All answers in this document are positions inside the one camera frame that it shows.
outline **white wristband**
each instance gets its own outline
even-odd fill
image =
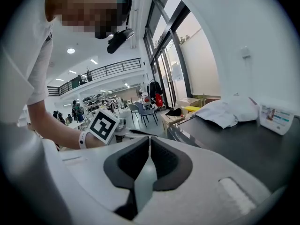
[[[85,138],[88,133],[89,132],[81,132],[80,133],[79,140],[78,140],[80,149],[87,149],[86,143],[85,143]]]

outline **black metal railing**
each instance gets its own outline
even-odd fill
[[[94,80],[98,80],[106,76],[114,75],[117,73],[141,68],[142,66],[141,66],[140,59],[141,58],[136,58],[136,59],[130,59],[122,62],[113,63],[105,67],[94,69],[90,71],[89,74],[85,73],[82,75],[78,75],[76,78],[70,80],[64,85],[60,87],[56,87],[59,90],[59,96],[63,95],[68,91],[71,91],[74,88],[92,82]]]
[[[59,87],[48,87],[49,96],[60,96]]]

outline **gray chair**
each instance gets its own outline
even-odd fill
[[[131,111],[131,117],[132,117],[132,122],[133,122],[133,114],[137,114],[138,113],[138,107],[134,104],[127,104],[127,106],[129,107],[130,111]]]
[[[156,119],[157,119],[157,121],[158,121],[158,118],[157,118],[157,116],[156,116],[156,114],[155,114],[155,109],[152,109],[152,110],[144,110],[144,105],[143,104],[141,104],[141,103],[139,103],[139,102],[135,102],[135,105],[137,106],[137,110],[138,110],[138,112],[139,112],[139,114],[140,114],[140,116],[141,116],[141,118],[142,118],[142,123],[143,123],[143,119],[144,119],[144,123],[145,123],[145,126],[147,127],[147,124],[146,124],[146,121],[145,121],[145,117],[146,117],[146,119],[147,119],[147,121],[149,122],[149,119],[148,119],[148,115],[152,115],[153,116],[153,118],[154,118],[154,121],[155,121],[155,123],[156,123],[156,125],[158,126],[158,123],[156,122],[156,120],[155,120],[155,117],[156,117]]]

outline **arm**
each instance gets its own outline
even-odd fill
[[[60,146],[71,149],[80,149],[78,140],[81,131],[63,125],[53,116],[48,114],[44,101],[28,105],[28,112],[33,128],[41,136],[54,141]],[[104,146],[103,142],[98,140],[91,133],[86,136],[86,145],[87,148]]]

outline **crumpled white fabric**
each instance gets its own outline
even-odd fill
[[[233,127],[238,122],[256,120],[259,116],[259,106],[245,96],[232,96],[226,100],[208,103],[196,112],[205,120],[217,123],[221,128]]]

